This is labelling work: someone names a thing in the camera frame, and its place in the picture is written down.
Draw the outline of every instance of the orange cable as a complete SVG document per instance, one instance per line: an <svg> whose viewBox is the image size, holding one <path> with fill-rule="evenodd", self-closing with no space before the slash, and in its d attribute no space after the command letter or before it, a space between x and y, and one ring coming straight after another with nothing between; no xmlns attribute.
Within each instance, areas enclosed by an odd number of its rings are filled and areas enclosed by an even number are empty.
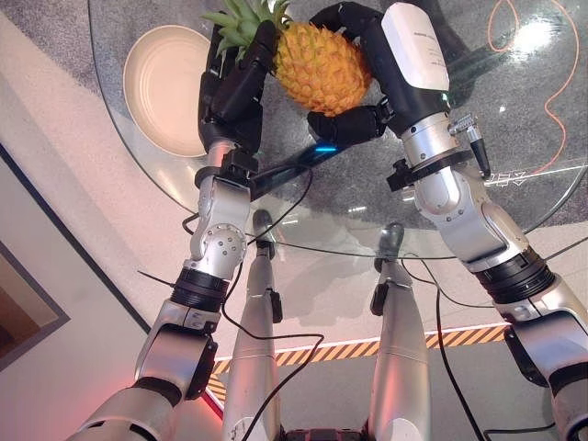
<svg viewBox="0 0 588 441"><path fill-rule="evenodd" d="M498 0L496 2L496 5L494 5L494 8L492 9L492 12L490 13L490 17L488 18L488 27L486 28L486 38L488 40L488 45L495 52L506 52L509 49L511 49L511 46L513 46L513 43L515 42L515 39L512 39L509 43L506 43L506 45L504 45L504 47L502 47L502 48L497 48L492 43L492 35L491 35L492 34L492 22L494 21L494 15L496 14L496 11L500 7L500 5L503 3L503 1L504 0ZM520 26L518 14L516 13L515 5L513 5L513 2L511 0L506 0L506 3L510 6L511 10L513 11L514 33L516 35L516 33L518 32L519 26Z"/></svg>
<svg viewBox="0 0 588 441"><path fill-rule="evenodd" d="M488 19L488 27L487 27L487 32L486 32L486 36L487 36L487 39L488 39L488 44L489 44L490 48L493 51L495 51L495 52L505 52L505 51L508 51L513 46L513 43L515 41L515 39L512 39L508 44L506 44L503 48L500 48L500 49L499 48L496 48L492 44L492 36L491 36L492 21L494 19L494 14L496 13L498 7L503 3L503 1L506 1L508 3L508 5L510 6L510 8L512 9L513 14L514 14L514 21L515 21L516 31L518 31L518 29L519 29L519 18L518 18L518 15L516 13L515 6L511 2L511 0L498 0L498 2L496 2L496 5L494 5L494 8L492 9L492 12L490 14L490 17ZM578 67L578 60L580 58L580 37L578 36L578 29L576 28L576 25L574 24L573 20L570 17L570 14L565 9L565 7L563 7L557 0L551 0L551 3L553 3L563 13L563 15L567 18L567 20L570 22L571 29L573 30L573 35L574 35L574 38L576 40L576 55L575 55L573 66L571 67L571 71L570 71L570 74L568 75L567 80L565 81L565 83L560 87L560 89L555 94L553 94L552 96L550 96L548 98L548 100L543 105L543 109L545 110L545 113L547 113L548 116L551 119L553 119L560 126L561 135L562 135L561 136L560 148L557 150L557 152L553 155L553 157L549 160L548 163L546 163L546 164L542 165L541 167L539 167L537 170L535 170L534 172L532 172L531 175L535 175L537 173L541 173L544 170L548 169L550 166L552 166L558 160L558 158L561 155L561 152L563 152L563 149L565 147L565 143L566 143L566 140L567 140L566 127L563 124L563 122L561 122L561 119L556 114L554 114L551 110L549 110L548 106L549 106L549 104L551 104L551 102L555 98L557 98L566 89L566 87L568 87L568 85L571 82L571 79L573 78L574 74L576 73L576 68Z"/></svg>

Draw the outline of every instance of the pineapple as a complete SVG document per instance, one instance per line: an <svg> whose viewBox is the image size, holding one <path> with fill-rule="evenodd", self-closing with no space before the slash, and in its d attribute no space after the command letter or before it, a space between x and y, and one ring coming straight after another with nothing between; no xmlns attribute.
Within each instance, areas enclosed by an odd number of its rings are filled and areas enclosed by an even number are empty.
<svg viewBox="0 0 588 441"><path fill-rule="evenodd" d="M286 15L288 0L224 0L230 15L210 12L203 17L220 25L219 53L239 47L242 57L262 21L271 20L279 41L273 74L287 94L308 110L328 117L359 104L371 75L359 48L341 34L312 24L295 23Z"/></svg>

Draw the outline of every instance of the yellow and black striped tape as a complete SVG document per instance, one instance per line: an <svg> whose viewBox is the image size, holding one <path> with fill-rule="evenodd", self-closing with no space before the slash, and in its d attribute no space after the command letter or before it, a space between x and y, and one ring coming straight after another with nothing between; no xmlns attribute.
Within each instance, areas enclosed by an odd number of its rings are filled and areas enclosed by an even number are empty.
<svg viewBox="0 0 588 441"><path fill-rule="evenodd" d="M447 347L462 345L477 345L489 342L500 342L504 340L503 331L506 325L499 324L493 326L472 327L469 329L459 329L455 331L443 332L443 343ZM426 347L438 348L439 339L437 333L425 333ZM311 353L311 348L282 350L276 353L276 363L278 366L291 366L301 364ZM379 350L379 338L370 340L343 343L334 345L321 345L318 351L312 357L311 362L345 360L348 358L358 358L361 356L374 356ZM209 389L214 393L217 399L224 402L227 391L219 380L218 375L229 372L231 360L218 360L210 377Z"/></svg>

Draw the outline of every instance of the pineapple crown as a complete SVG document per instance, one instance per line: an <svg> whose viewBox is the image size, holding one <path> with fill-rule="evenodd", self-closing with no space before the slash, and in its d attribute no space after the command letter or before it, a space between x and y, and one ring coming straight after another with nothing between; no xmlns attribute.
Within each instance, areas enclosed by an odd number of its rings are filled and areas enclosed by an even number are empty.
<svg viewBox="0 0 588 441"><path fill-rule="evenodd" d="M217 56L229 48L238 47L237 60L241 60L253 42L262 21L270 20L278 32L286 30L288 23L292 21L292 18L286 14L288 0L276 0L272 9L268 0L253 0L252 5L248 0L224 0L224 3L230 14L208 12L202 16L221 26L219 34L222 35L222 40L219 43Z"/></svg>

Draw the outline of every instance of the glass table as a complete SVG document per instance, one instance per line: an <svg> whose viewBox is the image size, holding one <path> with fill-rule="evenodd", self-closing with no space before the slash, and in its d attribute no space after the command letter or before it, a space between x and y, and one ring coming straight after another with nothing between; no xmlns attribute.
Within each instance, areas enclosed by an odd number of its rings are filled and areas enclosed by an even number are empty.
<svg viewBox="0 0 588 441"><path fill-rule="evenodd" d="M308 20L332 3L292 0L288 13L297 20ZM379 10L391 4L360 3ZM493 1L476 7L469 7L465 0L446 0L441 6L436 0L422 3L444 48L452 84L452 118L470 112L479 117L492 166L488 192L519 225L532 230L569 197L586 171L586 70L578 66L567 88L550 104L565 128L563 149L564 131L544 106L574 65L576 40L568 18L585 23L588 8L582 0L571 0L566 3L566 16L554 2L516 2L516 31L513 11L503 3L492 17L489 37ZM200 16L219 9L223 9L221 0L89 1L98 80L114 125L138 166L187 211L196 209L194 175L205 159L164 153L141 133L125 103L122 73L131 46L143 33L178 24L209 38L211 24ZM588 41L585 35L581 37L583 51ZM505 45L509 49L501 51ZM366 102L378 99L379 90L373 84ZM285 99L272 77L266 81L263 104L266 112L258 156L262 170L313 143L305 111ZM299 247L371 255L382 226L399 221L406 231L405 253L451 255L435 227L417 212L410 191L390 192L386 177L402 157L400 142L387 130L381 139L350 148L316 167L310 192L281 222L278 239ZM276 219L298 199L306 179L305 175L293 179L258 199L254 207L269 210Z"/></svg>

